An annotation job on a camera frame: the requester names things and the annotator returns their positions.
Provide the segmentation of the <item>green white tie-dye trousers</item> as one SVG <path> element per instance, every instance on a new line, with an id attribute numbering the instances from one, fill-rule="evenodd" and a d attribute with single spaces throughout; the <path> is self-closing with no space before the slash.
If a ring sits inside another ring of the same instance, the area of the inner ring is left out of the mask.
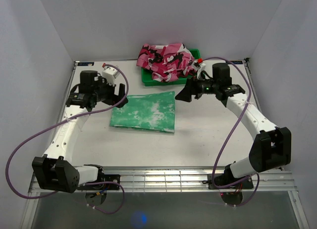
<path id="1" fill-rule="evenodd" d="M 163 133 L 175 132 L 175 92 L 129 95 L 112 111 L 110 126 Z"/>

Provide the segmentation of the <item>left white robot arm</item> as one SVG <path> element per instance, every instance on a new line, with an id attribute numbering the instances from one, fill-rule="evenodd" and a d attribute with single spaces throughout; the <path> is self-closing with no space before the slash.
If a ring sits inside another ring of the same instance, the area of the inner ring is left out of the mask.
<path id="1" fill-rule="evenodd" d="M 74 167 L 72 155 L 75 143 L 85 122 L 97 103 L 122 108 L 128 103 L 125 84 L 115 93 L 115 79 L 119 71 L 105 66 L 102 73 L 84 70 L 80 82 L 70 90 L 63 113 L 64 123 L 58 127 L 52 143 L 42 157 L 35 157 L 32 168 L 41 189 L 73 193 L 77 187 L 88 183 L 94 189 L 105 184 L 101 166 L 88 164 Z"/>

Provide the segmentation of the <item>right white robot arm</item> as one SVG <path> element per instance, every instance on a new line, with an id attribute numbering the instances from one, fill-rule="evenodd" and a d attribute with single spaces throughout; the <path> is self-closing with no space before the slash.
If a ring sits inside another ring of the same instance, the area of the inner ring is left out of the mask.
<path id="1" fill-rule="evenodd" d="M 196 76 L 188 79 L 176 100 L 191 102 L 204 94 L 213 94 L 228 110 L 238 118 L 253 139 L 251 150 L 244 159 L 229 164 L 222 175 L 212 174 L 208 181 L 213 188 L 235 188 L 248 177 L 291 162 L 291 132 L 287 127 L 280 128 L 268 120 L 253 104 L 251 94 L 237 84 L 230 76 L 230 62 L 216 63 L 212 75 L 205 71 L 201 59 L 193 63 Z"/>

